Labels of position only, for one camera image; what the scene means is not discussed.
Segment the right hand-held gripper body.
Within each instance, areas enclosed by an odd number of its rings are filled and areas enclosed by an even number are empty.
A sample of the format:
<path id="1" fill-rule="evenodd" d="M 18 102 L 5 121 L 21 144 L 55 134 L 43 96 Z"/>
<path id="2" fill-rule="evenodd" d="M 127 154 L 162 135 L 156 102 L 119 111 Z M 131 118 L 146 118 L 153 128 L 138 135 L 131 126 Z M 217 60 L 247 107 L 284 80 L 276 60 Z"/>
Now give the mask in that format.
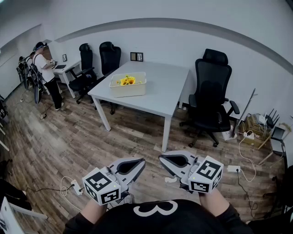
<path id="1" fill-rule="evenodd" d="M 211 193 L 218 185 L 224 165 L 207 156 L 201 162 L 197 160 L 180 179 L 180 188 L 189 192 Z"/>

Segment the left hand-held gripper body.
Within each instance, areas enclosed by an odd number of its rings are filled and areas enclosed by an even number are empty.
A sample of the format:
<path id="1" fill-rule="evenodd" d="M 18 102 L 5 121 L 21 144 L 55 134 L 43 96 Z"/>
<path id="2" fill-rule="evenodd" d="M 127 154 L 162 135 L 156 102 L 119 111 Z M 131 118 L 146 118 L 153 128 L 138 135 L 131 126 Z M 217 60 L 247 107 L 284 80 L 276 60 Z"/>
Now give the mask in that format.
<path id="1" fill-rule="evenodd" d="M 95 168 L 82 179 L 87 194 L 98 205 L 106 205 L 114 201 L 120 203 L 130 195 L 127 182 L 130 181 L 131 169 L 133 169 L 131 165 Z"/>

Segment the cream plastic basket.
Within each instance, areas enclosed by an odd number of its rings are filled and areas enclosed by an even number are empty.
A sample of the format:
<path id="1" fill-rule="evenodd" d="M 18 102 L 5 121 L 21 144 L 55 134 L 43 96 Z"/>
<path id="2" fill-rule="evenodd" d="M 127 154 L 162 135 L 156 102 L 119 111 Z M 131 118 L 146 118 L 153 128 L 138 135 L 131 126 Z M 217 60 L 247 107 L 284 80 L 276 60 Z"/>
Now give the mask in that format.
<path id="1" fill-rule="evenodd" d="M 128 96 L 142 96 L 146 93 L 146 73 L 145 72 L 134 72 L 134 73 L 126 73 L 130 75 L 138 75 L 140 77 L 144 78 L 144 81 L 142 84 L 136 84 L 136 85 L 127 85 L 127 86 L 119 86 L 115 85 L 115 81 L 117 78 L 119 78 L 123 74 L 116 74 L 113 75 L 109 84 L 110 91 L 113 95 L 113 97 L 128 97 Z"/>

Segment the yellow sunflower bouquet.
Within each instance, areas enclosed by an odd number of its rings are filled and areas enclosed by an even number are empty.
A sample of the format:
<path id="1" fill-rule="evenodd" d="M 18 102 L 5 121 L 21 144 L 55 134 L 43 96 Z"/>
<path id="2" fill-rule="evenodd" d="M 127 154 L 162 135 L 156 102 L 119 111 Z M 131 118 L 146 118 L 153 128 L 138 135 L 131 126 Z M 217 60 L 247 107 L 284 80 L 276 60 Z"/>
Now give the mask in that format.
<path id="1" fill-rule="evenodd" d="M 119 86 L 136 85 L 136 84 L 142 84 L 143 81 L 144 81 L 144 78 L 138 75 L 123 74 L 119 78 L 116 79 L 115 85 L 119 85 Z"/>

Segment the person's left forearm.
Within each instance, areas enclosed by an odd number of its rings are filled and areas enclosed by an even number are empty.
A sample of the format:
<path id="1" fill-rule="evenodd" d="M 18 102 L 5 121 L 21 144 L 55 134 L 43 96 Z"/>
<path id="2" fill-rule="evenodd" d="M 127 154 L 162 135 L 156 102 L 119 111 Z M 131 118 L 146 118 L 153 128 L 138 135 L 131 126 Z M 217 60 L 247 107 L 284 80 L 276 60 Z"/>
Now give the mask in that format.
<path id="1" fill-rule="evenodd" d="M 82 209 L 81 215 L 90 223 L 95 224 L 107 211 L 107 205 L 99 205 L 94 199 L 90 199 Z"/>

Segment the person's right forearm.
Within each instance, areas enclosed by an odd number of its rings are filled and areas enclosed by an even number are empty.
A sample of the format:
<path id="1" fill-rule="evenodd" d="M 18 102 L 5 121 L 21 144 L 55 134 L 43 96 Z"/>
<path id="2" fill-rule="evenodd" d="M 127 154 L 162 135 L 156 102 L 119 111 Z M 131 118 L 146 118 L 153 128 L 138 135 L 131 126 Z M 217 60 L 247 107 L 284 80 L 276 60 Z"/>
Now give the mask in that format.
<path id="1" fill-rule="evenodd" d="M 198 194 L 201 205 L 216 217 L 224 213 L 230 206 L 217 188 L 214 188 L 211 193 L 199 192 Z"/>

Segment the person's black printed shirt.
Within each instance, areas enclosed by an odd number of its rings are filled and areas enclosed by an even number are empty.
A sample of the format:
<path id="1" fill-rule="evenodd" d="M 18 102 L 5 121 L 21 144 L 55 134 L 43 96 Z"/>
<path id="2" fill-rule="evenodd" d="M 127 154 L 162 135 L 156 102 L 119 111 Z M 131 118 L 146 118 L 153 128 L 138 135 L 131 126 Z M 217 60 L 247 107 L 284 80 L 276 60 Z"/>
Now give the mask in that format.
<path id="1" fill-rule="evenodd" d="M 92 224 L 81 213 L 65 224 L 63 234 L 254 234 L 233 206 L 214 216 L 183 199 L 123 204 Z"/>

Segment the wooden stick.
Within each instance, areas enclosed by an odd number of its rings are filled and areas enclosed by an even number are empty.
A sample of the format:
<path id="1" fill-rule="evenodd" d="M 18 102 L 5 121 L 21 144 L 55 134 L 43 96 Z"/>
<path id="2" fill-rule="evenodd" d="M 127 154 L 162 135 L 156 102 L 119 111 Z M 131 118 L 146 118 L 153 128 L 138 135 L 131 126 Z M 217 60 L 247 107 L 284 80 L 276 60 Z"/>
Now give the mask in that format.
<path id="1" fill-rule="evenodd" d="M 271 149 L 271 134 L 265 139 L 265 141 L 258 147 L 258 150 L 262 150 L 264 153 L 267 153 L 267 155 L 257 164 L 257 165 L 263 165 L 263 163 L 266 162 L 266 160 L 272 156 L 273 151 Z"/>

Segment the black mesh office chair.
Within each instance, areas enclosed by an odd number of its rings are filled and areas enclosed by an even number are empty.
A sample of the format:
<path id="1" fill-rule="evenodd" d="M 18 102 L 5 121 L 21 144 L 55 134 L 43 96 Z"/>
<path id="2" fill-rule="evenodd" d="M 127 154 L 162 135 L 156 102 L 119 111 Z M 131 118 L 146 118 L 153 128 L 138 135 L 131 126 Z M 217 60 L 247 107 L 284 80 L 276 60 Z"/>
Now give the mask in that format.
<path id="1" fill-rule="evenodd" d="M 195 61 L 195 71 L 196 91 L 189 95 L 189 118 L 179 125 L 198 129 L 198 136 L 206 132 L 217 147 L 214 133 L 230 131 L 231 113 L 240 114 L 238 105 L 225 96 L 232 68 L 225 53 L 207 48 Z"/>
<path id="2" fill-rule="evenodd" d="M 91 89 L 118 69 L 120 64 L 121 48 L 114 46 L 111 42 L 101 43 L 99 46 L 99 53 L 101 58 L 102 77 L 94 81 L 90 86 Z"/>
<path id="3" fill-rule="evenodd" d="M 80 97 L 76 100 L 77 104 L 80 104 L 80 99 L 83 98 L 88 93 L 89 89 L 97 82 L 97 76 L 92 66 L 93 53 L 88 43 L 82 44 L 79 47 L 79 51 L 81 56 L 81 71 L 75 73 L 73 71 L 74 68 L 67 71 L 67 73 L 70 73 L 74 77 L 74 80 L 69 82 L 69 87 L 73 91 L 78 91 L 80 94 Z"/>

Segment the thin grey leaning board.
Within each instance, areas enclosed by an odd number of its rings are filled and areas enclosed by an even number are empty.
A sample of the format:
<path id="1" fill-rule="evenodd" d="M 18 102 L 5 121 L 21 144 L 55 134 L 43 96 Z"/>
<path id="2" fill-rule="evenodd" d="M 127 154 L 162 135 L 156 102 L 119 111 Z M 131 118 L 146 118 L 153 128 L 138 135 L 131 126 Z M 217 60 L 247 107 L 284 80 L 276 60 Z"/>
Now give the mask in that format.
<path id="1" fill-rule="evenodd" d="M 248 103 L 247 103 L 247 105 L 246 105 L 246 107 L 245 107 L 243 113 L 241 114 L 240 118 L 239 118 L 237 121 L 235 121 L 235 124 L 234 124 L 234 126 L 233 126 L 233 131 L 232 131 L 232 133 L 231 133 L 231 137 L 233 137 L 233 138 L 237 135 L 237 134 L 235 133 L 235 131 L 236 131 L 236 127 L 239 126 L 239 124 L 240 124 L 240 122 L 241 122 L 241 119 L 242 119 L 243 115 L 245 114 L 245 112 L 246 112 L 248 106 L 250 105 L 250 102 L 251 102 L 252 98 L 253 98 L 254 96 L 257 95 L 257 94 L 255 94 L 255 90 L 256 90 L 256 88 L 253 89 L 253 92 L 252 92 L 252 94 L 251 94 L 251 96 L 250 96 L 250 99 L 249 99 L 249 101 L 248 101 Z"/>

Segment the black router with antennas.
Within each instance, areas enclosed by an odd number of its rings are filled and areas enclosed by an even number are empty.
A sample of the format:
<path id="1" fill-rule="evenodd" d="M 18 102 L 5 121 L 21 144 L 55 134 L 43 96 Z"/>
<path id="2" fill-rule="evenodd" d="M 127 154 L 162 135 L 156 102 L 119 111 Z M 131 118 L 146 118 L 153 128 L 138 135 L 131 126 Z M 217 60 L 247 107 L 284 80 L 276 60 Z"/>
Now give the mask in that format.
<path id="1" fill-rule="evenodd" d="M 265 116 L 266 124 L 269 128 L 274 128 L 277 121 L 279 120 L 279 114 L 277 114 L 277 110 L 272 109 L 270 114 L 266 114 Z"/>

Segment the white side desk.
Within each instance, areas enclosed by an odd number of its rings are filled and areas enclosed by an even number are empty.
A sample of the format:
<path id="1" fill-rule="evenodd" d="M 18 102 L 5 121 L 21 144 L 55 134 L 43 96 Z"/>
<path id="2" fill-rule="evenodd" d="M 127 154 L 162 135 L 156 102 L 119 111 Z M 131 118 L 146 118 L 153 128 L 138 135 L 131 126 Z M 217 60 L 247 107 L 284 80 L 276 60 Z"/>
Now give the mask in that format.
<path id="1" fill-rule="evenodd" d="M 71 69 L 71 68 L 75 68 L 76 66 L 79 66 L 79 68 L 81 69 L 81 60 L 77 60 L 75 62 L 66 62 L 65 63 L 65 67 L 63 69 L 56 69 L 56 68 L 53 68 L 52 71 L 55 75 L 60 75 L 62 77 L 62 81 L 64 80 L 64 82 L 66 83 L 67 85 L 67 88 L 72 96 L 72 98 L 75 99 L 75 93 L 74 91 L 69 87 L 69 77 L 70 75 L 67 75 L 67 72 Z"/>

